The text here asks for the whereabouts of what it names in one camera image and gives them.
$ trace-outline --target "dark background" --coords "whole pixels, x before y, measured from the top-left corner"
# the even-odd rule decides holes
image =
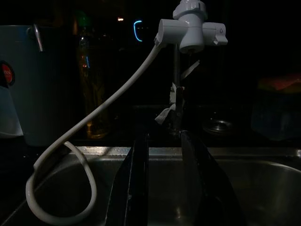
[[[112,39],[110,51],[112,89],[132,75],[153,46],[158,22],[171,19],[179,0],[75,0],[5,1],[0,24],[51,24],[70,29],[72,12],[82,10],[92,17],[96,32]],[[181,55],[181,71],[200,59],[188,77],[186,99],[191,104],[251,104],[261,77],[301,71],[300,16],[297,1],[206,0],[209,22],[225,23],[228,45],[206,47],[192,56]],[[117,17],[124,18],[118,23]],[[138,42],[133,22],[141,19]],[[127,105],[169,103],[172,82],[172,47],[161,51],[154,64],[119,101]]]

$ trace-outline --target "white tube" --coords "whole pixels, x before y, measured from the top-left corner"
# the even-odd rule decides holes
[[[26,189],[25,189],[26,190],[26,200],[27,200],[28,206],[37,218],[39,218],[40,220],[42,220],[48,224],[51,224],[51,225],[63,226],[63,225],[75,224],[89,215],[89,213],[91,212],[91,210],[95,204],[95,201],[96,201],[95,180],[94,180],[93,174],[91,172],[91,169],[89,168],[89,165],[88,165],[87,160],[84,157],[84,155],[67,140],[74,133],[76,133],[80,128],[85,126],[89,121],[91,121],[99,113],[101,113],[108,106],[110,106],[126,90],[128,90],[135,83],[135,81],[143,74],[143,72],[148,68],[148,66],[152,63],[152,61],[156,58],[160,49],[161,49],[160,47],[154,46],[154,48],[151,50],[150,54],[147,56],[147,58],[141,64],[141,66],[138,68],[138,70],[132,75],[132,77],[129,78],[129,80],[122,87],[120,87],[111,97],[109,97],[104,103],[102,103],[99,107],[97,107],[89,115],[87,115],[83,120],[81,120],[79,123],[77,123],[75,126],[73,126],[70,130],[68,130],[66,133],[64,133],[60,138],[58,138],[37,159],[37,161],[33,165],[34,172],[33,172],[32,176],[28,179],[28,181],[26,183]],[[45,160],[50,156],[50,154],[63,143],[65,146],[70,148],[71,151],[73,151],[76,154],[77,158],[80,160],[80,163],[83,165],[85,172],[88,176],[88,179],[89,179],[89,182],[91,185],[91,192],[92,192],[90,203],[81,213],[79,213],[75,216],[72,216],[72,217],[65,217],[65,218],[52,216],[52,215],[46,213],[38,205],[38,203],[36,202],[36,199],[34,197],[34,182],[35,182],[38,170],[43,165]]]

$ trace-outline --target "sink basin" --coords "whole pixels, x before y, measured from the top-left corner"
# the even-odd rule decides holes
[[[98,197],[91,215],[79,226],[100,226],[106,214],[114,176],[129,148],[80,147],[89,160]],[[209,149],[228,175],[249,226],[295,226],[301,222],[301,161],[294,150]],[[192,225],[189,217],[180,148],[150,148],[149,225]],[[57,216],[81,212],[90,186],[75,155],[68,154],[39,184],[38,203]],[[48,225],[24,201],[2,226]]]

